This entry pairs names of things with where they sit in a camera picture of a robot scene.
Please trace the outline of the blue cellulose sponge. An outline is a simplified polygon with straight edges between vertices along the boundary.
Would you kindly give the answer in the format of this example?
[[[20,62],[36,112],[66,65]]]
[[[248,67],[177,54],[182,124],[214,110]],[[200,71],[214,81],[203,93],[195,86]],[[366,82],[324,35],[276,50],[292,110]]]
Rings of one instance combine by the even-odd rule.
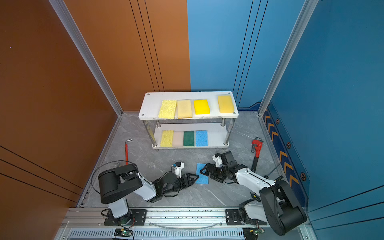
[[[200,171],[203,169],[204,166],[205,164],[197,163],[196,174],[199,176],[199,178],[197,179],[196,184],[200,184],[200,185],[209,184],[209,177],[200,173]]]
[[[208,146],[208,131],[196,131],[196,147]]]

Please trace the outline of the green scouring sponge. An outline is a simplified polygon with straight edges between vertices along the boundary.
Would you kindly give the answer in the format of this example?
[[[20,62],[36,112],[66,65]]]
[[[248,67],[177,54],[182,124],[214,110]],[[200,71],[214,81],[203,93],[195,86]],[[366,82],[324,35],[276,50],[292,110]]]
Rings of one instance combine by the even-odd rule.
[[[195,146],[195,132],[194,131],[185,131],[183,139],[184,147],[194,147]]]

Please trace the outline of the beige foam sponge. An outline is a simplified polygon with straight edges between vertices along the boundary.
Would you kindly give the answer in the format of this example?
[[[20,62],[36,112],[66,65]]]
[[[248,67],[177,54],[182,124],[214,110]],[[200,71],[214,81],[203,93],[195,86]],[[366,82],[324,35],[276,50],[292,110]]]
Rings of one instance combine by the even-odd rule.
[[[173,147],[181,148],[184,146],[184,132],[183,131],[174,131],[173,134]]]

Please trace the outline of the pale yellow orange-backed sponge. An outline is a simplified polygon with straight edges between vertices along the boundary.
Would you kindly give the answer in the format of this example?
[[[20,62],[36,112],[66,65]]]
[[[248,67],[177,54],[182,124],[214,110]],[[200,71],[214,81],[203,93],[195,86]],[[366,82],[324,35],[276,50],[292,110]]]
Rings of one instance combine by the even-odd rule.
[[[177,101],[178,119],[187,119],[193,116],[191,100]]]

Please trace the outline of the bright yellow foam sponge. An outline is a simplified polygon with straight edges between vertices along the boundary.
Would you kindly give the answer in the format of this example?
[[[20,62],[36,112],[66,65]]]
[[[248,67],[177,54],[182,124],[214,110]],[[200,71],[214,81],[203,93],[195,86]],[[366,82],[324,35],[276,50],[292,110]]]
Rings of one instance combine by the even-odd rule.
[[[195,100],[194,109],[196,115],[207,115],[210,114],[210,106],[208,100]]]

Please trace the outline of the golden yellow sponge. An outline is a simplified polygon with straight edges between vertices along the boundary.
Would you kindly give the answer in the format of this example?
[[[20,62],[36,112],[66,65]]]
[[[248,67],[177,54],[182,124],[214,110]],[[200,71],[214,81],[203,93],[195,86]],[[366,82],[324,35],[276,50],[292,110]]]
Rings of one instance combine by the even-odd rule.
[[[231,95],[218,96],[218,104],[221,114],[230,114],[235,111]]]

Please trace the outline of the light yellow cellulose sponge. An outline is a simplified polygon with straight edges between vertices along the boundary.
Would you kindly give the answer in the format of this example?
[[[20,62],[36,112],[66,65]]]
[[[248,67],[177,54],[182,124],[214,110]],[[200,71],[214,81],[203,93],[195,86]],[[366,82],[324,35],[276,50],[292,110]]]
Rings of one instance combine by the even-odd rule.
[[[174,119],[176,114],[177,101],[176,100],[163,100],[159,111],[159,119]]]

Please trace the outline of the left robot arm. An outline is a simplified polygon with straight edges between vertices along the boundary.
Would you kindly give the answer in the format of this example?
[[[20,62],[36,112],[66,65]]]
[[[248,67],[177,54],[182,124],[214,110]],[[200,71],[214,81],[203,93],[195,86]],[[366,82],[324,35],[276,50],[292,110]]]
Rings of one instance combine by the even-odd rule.
[[[130,163],[101,172],[98,175],[101,203],[108,205],[102,211],[106,226],[143,225],[129,207],[126,196],[136,194],[144,201],[155,203],[162,198],[176,197],[200,178],[195,174],[182,174],[184,164],[176,162],[172,168],[153,182],[144,178],[136,164]]]

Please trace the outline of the red pipe wrench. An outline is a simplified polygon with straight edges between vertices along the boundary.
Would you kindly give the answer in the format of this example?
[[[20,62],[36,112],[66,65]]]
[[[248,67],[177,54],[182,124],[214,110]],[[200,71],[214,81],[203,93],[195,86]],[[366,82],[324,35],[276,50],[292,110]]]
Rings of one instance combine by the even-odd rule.
[[[257,168],[257,165],[258,165],[258,162],[259,162],[259,157],[260,157],[260,153],[261,153],[261,150],[262,150],[262,147],[263,147],[263,143],[264,143],[264,141],[261,138],[259,138],[259,137],[256,137],[252,141],[251,152],[254,153],[255,156],[254,156],[254,159],[253,159],[251,171],[254,172],[254,173],[256,172],[256,168]]]

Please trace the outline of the black yellow screwdriver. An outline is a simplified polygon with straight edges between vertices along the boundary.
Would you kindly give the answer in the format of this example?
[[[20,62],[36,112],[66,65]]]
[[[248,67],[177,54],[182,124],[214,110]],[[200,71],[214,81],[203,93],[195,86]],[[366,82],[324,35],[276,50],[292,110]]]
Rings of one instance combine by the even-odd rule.
[[[277,170],[278,167],[280,167],[281,164],[276,165],[267,175],[264,176],[264,178],[269,179],[270,175]]]

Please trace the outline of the green circuit board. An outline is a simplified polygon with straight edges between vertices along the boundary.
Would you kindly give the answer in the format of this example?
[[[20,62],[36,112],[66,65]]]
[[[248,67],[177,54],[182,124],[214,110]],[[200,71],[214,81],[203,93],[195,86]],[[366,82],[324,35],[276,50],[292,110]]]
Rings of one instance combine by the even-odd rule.
[[[257,240],[260,234],[264,234],[264,229],[243,228],[243,236],[245,240]]]
[[[133,236],[131,230],[124,229],[124,228],[118,228],[118,229],[115,229],[114,238],[124,240],[124,239],[129,239],[129,238],[134,239],[134,236]]]

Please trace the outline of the left green circuit board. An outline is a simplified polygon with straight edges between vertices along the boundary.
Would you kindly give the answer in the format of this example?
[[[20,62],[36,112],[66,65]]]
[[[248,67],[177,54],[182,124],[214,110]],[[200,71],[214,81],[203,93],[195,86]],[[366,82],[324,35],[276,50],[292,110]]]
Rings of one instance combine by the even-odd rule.
[[[133,236],[131,230],[124,229],[124,228],[118,228],[118,229],[115,229],[114,238],[124,240],[124,239],[129,239],[129,238],[134,239],[134,236]]]

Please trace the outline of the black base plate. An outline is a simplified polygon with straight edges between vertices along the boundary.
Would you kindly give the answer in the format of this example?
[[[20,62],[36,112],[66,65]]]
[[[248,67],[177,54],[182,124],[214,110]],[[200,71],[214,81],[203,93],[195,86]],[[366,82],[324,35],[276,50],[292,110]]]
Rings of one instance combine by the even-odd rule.
[[[228,226],[246,225],[246,212],[243,209],[226,209],[226,223]]]
[[[115,218],[110,209],[104,209],[101,212],[105,218],[105,226],[143,226],[146,221],[147,210],[136,209],[119,218]]]

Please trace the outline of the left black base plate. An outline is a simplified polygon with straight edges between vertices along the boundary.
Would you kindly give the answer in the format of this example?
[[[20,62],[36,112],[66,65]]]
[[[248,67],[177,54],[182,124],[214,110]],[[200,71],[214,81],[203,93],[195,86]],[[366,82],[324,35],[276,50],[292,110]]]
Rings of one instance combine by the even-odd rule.
[[[136,209],[119,218],[115,218],[110,209],[104,209],[101,212],[105,218],[105,226],[143,226],[146,221],[147,210]]]

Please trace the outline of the red handled hex key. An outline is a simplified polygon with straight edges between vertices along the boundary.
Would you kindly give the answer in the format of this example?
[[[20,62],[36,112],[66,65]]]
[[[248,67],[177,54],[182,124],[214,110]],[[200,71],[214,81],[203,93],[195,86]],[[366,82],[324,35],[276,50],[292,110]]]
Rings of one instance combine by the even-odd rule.
[[[125,142],[125,163],[126,163],[126,165],[128,165],[130,163],[130,161],[129,161],[128,143],[130,143],[131,141],[133,141],[133,139],[128,139]]]

